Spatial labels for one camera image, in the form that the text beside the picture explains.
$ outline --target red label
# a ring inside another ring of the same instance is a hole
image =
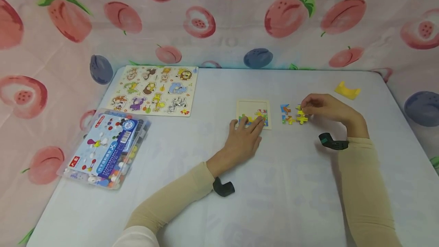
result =
[[[102,115],[99,121],[96,123],[95,128],[99,127],[99,124],[101,124],[102,120],[104,120],[105,115]]]
[[[78,161],[80,161],[80,157],[77,157],[77,156],[73,157],[72,162],[70,162],[69,166],[75,167],[76,164],[78,163]]]

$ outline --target hand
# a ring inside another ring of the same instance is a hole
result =
[[[245,124],[247,122],[248,118],[243,117],[236,130],[235,125],[238,121],[234,119],[230,122],[229,136],[224,147],[206,162],[207,168],[213,177],[220,176],[222,173],[255,155],[262,140],[262,137],[259,135],[264,128],[265,122],[259,116],[246,128]]]
[[[349,137],[369,138],[364,117],[330,94],[309,94],[300,104],[305,114],[315,114],[341,122]]]

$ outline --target yellow plastic block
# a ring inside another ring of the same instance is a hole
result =
[[[354,100],[361,89],[348,89],[344,86],[344,81],[340,82],[340,84],[334,90],[337,94],[341,94],[342,96]]]

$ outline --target black wearable device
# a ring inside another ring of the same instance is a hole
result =
[[[221,184],[220,178],[217,177],[213,183],[213,190],[220,196],[227,197],[235,192],[235,187],[230,181],[226,184]]]
[[[333,150],[344,150],[349,145],[349,141],[333,140],[330,133],[323,133],[319,135],[319,138],[323,146]]]

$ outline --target beige sleeve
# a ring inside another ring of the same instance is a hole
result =
[[[338,154],[346,218],[358,247],[400,247],[378,155],[370,139],[348,138]]]
[[[125,229],[145,226],[156,234],[186,206],[210,193],[214,181],[206,163],[198,164],[136,207]]]

